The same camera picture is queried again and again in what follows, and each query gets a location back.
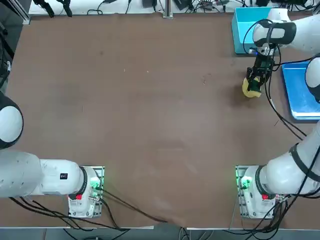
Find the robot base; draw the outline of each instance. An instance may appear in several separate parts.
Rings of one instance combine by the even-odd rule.
[[[69,216],[74,218],[96,218],[101,216],[103,195],[96,187],[104,187],[104,166],[83,166],[87,174],[87,183],[84,193],[71,199],[68,196]]]
[[[268,199],[267,195],[261,195],[256,186],[257,165],[237,165],[235,167],[236,184],[240,213],[245,218],[262,219],[266,213],[276,204],[276,198]],[[272,219],[272,210],[265,219]]]

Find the sponge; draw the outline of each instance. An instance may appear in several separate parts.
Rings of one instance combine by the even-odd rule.
[[[257,78],[257,77],[255,77],[253,80],[258,82],[258,83],[260,82],[260,79]],[[243,83],[242,83],[242,92],[246,97],[248,97],[248,98],[253,98],[253,97],[259,98],[261,96],[260,89],[258,89],[256,87],[256,89],[251,89],[251,90],[248,91],[248,86],[249,86],[249,82],[248,82],[248,79],[245,77],[244,80],[243,80]]]

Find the yellow object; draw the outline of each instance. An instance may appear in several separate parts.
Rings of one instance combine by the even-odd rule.
[[[255,81],[260,82],[260,79],[255,77],[254,78]],[[248,79],[245,77],[242,83],[242,92],[243,94],[248,97],[248,98],[253,98],[253,97],[257,97],[259,98],[261,96],[261,92],[259,91],[254,91],[254,90],[250,90],[248,91]]]

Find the red label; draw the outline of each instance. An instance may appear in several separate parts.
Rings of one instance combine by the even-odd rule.
[[[266,195],[266,194],[262,194],[261,196],[262,196],[263,200],[267,200],[269,198],[268,195]]]

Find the metal bracket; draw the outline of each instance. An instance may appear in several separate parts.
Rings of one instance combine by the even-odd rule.
[[[98,176],[98,178],[100,179],[100,188],[104,188],[104,180],[105,180],[105,167],[104,166],[89,166],[91,168],[94,169],[94,171],[96,172],[96,175]],[[97,191],[99,198],[103,197],[103,192],[102,191]],[[94,218],[96,217],[100,217],[102,214],[102,202],[98,201],[95,204],[95,209],[94,209]]]
[[[163,13],[163,18],[164,18],[164,19],[174,19],[174,14],[171,12],[171,13],[169,14],[169,16],[166,16],[165,13]]]
[[[251,167],[251,165],[236,165],[235,166],[235,178],[236,178],[236,187],[238,190],[238,203],[240,207],[240,215],[244,218],[249,217],[249,213],[246,207],[246,200],[242,192],[241,179],[245,175],[246,170]]]
[[[171,0],[165,0],[165,8],[163,13],[164,19],[173,19],[174,15],[171,12]]]
[[[23,25],[27,25],[30,23],[30,17],[27,11],[24,9],[24,7],[20,4],[18,0],[6,0],[10,6],[11,9],[19,16],[22,18]]]

